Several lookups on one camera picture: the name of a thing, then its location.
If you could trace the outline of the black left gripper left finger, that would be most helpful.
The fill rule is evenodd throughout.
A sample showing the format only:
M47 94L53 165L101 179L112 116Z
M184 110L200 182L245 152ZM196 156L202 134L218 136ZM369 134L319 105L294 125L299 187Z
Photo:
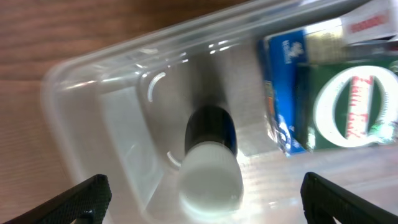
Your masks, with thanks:
M112 193L107 176L96 174L32 210L7 221L6 224L101 224L111 198Z

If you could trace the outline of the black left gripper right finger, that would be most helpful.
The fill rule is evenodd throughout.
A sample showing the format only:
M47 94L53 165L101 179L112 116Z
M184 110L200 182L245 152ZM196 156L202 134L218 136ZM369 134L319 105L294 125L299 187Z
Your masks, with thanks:
M304 175L300 189L308 224L395 224L394 215L314 173Z

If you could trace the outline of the green Zam-Buk box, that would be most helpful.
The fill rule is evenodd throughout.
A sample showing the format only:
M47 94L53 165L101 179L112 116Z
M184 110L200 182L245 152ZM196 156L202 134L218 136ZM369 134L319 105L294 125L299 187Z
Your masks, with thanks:
M397 142L397 58L300 64L295 139L308 151Z

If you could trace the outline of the dark syrup bottle white cap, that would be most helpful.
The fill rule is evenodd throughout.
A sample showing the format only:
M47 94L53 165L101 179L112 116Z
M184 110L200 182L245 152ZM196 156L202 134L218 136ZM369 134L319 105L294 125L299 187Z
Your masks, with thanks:
M234 210L243 192L237 152L229 113L215 105L197 109L185 130L185 157L178 180L182 203L195 212Z

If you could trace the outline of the white green medicine box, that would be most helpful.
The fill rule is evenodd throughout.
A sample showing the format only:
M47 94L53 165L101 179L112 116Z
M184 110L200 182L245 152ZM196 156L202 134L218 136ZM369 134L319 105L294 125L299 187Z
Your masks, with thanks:
M347 45L397 38L397 0L372 0L340 17Z

